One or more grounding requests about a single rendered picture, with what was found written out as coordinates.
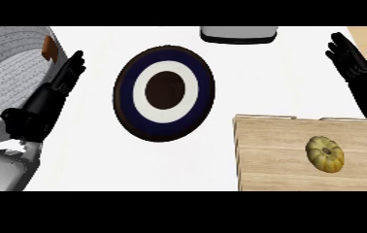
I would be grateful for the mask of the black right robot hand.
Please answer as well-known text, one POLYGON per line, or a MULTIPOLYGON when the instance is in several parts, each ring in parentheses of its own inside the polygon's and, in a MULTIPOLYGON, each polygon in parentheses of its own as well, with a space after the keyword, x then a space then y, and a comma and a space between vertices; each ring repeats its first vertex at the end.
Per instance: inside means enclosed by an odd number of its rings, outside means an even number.
POLYGON ((367 59, 341 32, 332 34, 326 55, 347 82, 361 114, 367 118, 367 59))

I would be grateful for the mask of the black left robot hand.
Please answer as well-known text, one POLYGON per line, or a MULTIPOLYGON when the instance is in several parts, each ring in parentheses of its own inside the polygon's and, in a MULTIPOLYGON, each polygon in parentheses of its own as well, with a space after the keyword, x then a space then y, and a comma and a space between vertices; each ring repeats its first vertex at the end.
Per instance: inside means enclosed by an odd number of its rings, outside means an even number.
POLYGON ((56 77, 45 83, 27 99, 24 106, 2 113, 6 133, 12 139, 40 143, 55 127, 67 98, 86 70, 83 51, 67 60, 56 77))

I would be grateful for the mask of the blue white brown plate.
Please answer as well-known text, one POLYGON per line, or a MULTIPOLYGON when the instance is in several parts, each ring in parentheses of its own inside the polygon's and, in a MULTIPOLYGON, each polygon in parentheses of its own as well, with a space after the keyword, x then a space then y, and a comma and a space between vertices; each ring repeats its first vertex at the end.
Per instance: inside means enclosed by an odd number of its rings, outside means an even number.
POLYGON ((127 63, 114 87, 114 110, 137 138, 168 142, 201 125, 214 98, 216 80, 202 57, 183 47, 163 46, 127 63))

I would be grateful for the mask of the yellow squash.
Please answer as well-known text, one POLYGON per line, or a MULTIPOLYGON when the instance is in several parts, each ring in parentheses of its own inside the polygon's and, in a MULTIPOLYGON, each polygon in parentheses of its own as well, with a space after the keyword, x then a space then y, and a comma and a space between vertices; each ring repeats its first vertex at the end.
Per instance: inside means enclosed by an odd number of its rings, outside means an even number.
POLYGON ((307 158, 313 166, 326 173, 336 173, 344 166, 344 150, 326 136, 314 136, 305 145, 307 158))

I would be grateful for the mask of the wooden tray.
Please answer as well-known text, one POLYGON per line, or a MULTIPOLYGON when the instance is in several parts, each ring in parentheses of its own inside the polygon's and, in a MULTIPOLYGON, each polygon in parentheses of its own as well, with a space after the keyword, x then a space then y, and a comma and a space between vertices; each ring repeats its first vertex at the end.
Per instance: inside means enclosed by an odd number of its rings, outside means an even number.
POLYGON ((241 191, 367 191, 367 119, 238 115, 235 137, 241 191), (335 140, 344 150, 344 166, 333 174, 308 160, 305 146, 314 136, 335 140))

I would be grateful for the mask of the pale wooden board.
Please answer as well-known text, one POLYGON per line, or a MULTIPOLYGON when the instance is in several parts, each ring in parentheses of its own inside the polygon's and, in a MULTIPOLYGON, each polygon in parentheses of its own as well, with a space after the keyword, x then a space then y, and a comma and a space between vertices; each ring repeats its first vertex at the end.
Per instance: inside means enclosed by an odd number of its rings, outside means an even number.
POLYGON ((347 29, 350 31, 360 52, 367 58, 367 26, 348 26, 347 29))

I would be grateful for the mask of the grey appliance with black base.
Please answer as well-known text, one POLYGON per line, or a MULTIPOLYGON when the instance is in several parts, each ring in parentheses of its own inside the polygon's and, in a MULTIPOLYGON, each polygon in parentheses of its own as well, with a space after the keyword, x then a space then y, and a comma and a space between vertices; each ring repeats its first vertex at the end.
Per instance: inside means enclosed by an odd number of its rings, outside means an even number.
POLYGON ((277 26, 202 26, 201 39, 219 44, 269 44, 277 37, 277 30, 277 26))

